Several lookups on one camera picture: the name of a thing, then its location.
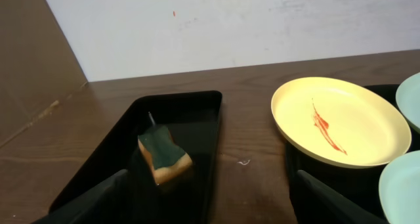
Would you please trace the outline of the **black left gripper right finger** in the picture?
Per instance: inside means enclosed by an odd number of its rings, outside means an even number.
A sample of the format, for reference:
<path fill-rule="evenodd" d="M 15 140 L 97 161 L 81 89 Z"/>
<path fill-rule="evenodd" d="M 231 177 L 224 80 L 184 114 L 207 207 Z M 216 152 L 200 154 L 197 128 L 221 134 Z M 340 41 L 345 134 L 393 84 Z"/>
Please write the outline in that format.
<path fill-rule="evenodd" d="M 293 180 L 290 201 L 299 223 L 386 223 L 303 170 Z"/>

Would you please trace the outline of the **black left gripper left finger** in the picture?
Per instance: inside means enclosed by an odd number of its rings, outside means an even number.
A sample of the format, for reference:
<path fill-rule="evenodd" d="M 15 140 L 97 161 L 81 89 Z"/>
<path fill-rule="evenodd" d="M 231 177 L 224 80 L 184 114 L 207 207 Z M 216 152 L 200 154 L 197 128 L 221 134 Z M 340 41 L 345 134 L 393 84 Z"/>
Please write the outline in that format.
<path fill-rule="evenodd" d="M 69 203 L 63 205 L 61 208 L 34 221 L 33 224 L 68 224 L 81 221 L 83 215 L 87 214 L 88 211 L 95 207 L 99 200 L 104 198 L 105 194 L 110 192 L 115 187 L 116 183 L 121 178 L 126 177 L 127 174 L 128 171 L 126 169 L 118 171 Z"/>

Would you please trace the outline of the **yellow green scrub sponge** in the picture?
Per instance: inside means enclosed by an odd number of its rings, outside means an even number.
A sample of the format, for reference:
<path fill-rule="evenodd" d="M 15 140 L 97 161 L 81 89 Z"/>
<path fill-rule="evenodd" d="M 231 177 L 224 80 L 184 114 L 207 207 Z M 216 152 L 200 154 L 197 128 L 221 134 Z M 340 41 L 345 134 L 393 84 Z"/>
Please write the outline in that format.
<path fill-rule="evenodd" d="M 176 179 L 193 165 L 189 154 L 174 142 L 164 125 L 151 127 L 139 135 L 138 147 L 157 185 Z"/>

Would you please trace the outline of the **mint plate front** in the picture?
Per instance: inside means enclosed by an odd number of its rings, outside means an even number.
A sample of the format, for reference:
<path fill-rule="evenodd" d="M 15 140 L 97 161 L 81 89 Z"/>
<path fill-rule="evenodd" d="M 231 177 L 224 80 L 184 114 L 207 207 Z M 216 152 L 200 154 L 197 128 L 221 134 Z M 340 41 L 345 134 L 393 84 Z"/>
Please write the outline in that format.
<path fill-rule="evenodd" d="M 379 180 L 384 215 L 392 224 L 419 224 L 419 151 L 387 164 Z"/>

